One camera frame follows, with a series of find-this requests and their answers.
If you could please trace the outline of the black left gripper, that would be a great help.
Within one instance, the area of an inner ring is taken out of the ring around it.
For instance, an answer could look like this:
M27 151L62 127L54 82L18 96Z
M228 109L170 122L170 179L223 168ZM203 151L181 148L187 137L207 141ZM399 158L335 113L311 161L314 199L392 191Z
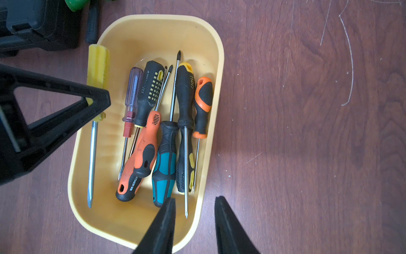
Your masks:
M80 100L27 124L14 94L19 87L78 96ZM59 146L110 105L107 90L1 65L1 185L28 173L21 155Z

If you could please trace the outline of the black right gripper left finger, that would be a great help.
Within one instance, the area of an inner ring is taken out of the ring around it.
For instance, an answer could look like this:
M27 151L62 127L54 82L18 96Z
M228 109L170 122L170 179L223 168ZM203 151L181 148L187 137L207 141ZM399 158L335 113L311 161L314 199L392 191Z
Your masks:
M172 254L176 200L167 198L133 254Z

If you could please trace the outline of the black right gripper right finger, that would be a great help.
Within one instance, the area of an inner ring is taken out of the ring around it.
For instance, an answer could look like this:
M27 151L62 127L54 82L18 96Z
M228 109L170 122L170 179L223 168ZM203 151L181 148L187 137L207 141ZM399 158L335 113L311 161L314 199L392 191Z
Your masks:
M227 200L215 199L215 227L219 254L259 254Z

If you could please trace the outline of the yellow transparent handle screwdriver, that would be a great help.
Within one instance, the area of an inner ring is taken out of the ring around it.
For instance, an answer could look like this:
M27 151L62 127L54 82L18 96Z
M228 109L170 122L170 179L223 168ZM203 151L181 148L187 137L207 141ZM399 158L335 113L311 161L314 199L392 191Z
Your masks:
M87 85L100 89L107 89L106 80L110 67L109 50L98 44L91 44L88 52ZM101 112L92 121L90 159L89 159L89 179L87 191L87 204L92 208L94 198L94 177L96 166L96 147L98 123L105 119L106 114Z

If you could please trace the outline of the dark red handle screwdriver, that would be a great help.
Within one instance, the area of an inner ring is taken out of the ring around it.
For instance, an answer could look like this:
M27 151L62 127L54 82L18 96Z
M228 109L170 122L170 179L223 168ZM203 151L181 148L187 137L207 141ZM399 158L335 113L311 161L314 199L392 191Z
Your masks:
M128 146L128 139L132 136L132 133L133 133L134 119L135 119L136 108L137 108L137 104L136 104L137 89L142 80L142 76L143 76L142 69L140 69L138 67L133 67L131 69L130 75L129 75L128 88L127 88L127 92L126 92L126 99L125 99L126 110L125 110L124 117L122 118L122 120L124 122L123 137L125 138L125 141L124 141L122 162L121 162L121 168L120 168L119 175L118 175L118 180L120 180L123 170L124 170L126 151L127 151L127 146Z

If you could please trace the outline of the orange black large screwdriver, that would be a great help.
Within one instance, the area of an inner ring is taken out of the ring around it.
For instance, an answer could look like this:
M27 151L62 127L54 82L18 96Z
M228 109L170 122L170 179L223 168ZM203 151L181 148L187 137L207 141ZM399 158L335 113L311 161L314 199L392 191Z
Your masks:
M141 186L141 182L144 179L136 177L133 173L133 164L134 164L133 154L134 152L132 153L132 155L130 156L130 158L128 159L128 161L124 166L124 170L119 180L118 188L116 191L117 199L122 202L130 201L135 197L135 193Z

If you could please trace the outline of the black yellow-dotted screwdriver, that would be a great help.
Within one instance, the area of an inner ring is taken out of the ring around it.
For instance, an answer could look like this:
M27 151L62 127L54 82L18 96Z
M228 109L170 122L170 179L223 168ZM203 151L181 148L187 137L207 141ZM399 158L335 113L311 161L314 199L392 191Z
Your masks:
M143 73L141 85L136 95L136 115L133 124L137 131L147 124L149 113L156 105L165 77L164 67L154 61L148 61Z

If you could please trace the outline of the green black large screwdriver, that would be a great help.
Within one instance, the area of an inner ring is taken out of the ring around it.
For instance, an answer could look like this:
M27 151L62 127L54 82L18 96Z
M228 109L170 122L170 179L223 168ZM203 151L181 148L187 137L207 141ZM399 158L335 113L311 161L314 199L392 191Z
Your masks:
M176 135L178 124L173 121L173 114L176 102L176 84L173 85L170 116L168 121L160 124L162 139L158 147L157 160L152 174L153 202L157 207L172 194L176 182Z

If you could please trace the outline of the black yellow-capped screwdriver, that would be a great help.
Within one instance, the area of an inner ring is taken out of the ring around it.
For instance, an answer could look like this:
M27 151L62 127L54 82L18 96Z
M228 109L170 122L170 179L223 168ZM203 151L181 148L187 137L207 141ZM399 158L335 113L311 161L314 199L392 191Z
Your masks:
M179 119L178 127L185 127L185 135L187 135L187 129L193 128L192 118L192 102L195 95L195 79L193 76L193 70L191 64L183 62L177 69L176 79L176 96L179 104ZM185 158L185 184L188 182L188 159ZM185 186L185 217L189 216L189 190Z

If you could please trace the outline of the orange black stubby screwdriver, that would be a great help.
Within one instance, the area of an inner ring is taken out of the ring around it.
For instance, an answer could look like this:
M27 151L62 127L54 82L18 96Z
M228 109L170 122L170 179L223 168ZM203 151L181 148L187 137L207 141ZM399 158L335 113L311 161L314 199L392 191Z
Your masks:
M193 132L192 136L198 140L196 151L195 175L193 180L193 192L195 192L197 183L196 177L199 161L200 140L207 138L208 114L211 110L213 103L213 84L209 77L201 77L197 81L197 88L193 103L196 109L196 116L195 116L195 131Z

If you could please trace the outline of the yellow black phillips screwdriver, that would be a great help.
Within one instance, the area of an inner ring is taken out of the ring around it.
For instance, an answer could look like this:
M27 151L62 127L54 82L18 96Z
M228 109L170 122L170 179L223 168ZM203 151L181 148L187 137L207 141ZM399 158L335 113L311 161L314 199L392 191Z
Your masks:
M185 127L180 128L181 142L179 146L179 158L176 165L176 184L180 193L185 192L185 186L188 187L189 192L193 188L193 180L195 177L195 162L192 147L192 129L187 129L185 135ZM188 159L188 182L185 184L185 158Z

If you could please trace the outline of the small orange screwdriver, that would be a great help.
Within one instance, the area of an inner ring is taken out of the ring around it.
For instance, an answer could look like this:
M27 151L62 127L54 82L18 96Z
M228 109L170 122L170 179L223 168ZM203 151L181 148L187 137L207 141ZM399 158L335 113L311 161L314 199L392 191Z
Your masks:
M161 114L158 109L165 93L172 69L173 66L170 66L169 70L167 72L165 71L165 77L157 103L149 113L147 124L142 128L141 134L136 143L133 154L133 173L138 178L149 176L156 160L158 151L157 133L161 123Z

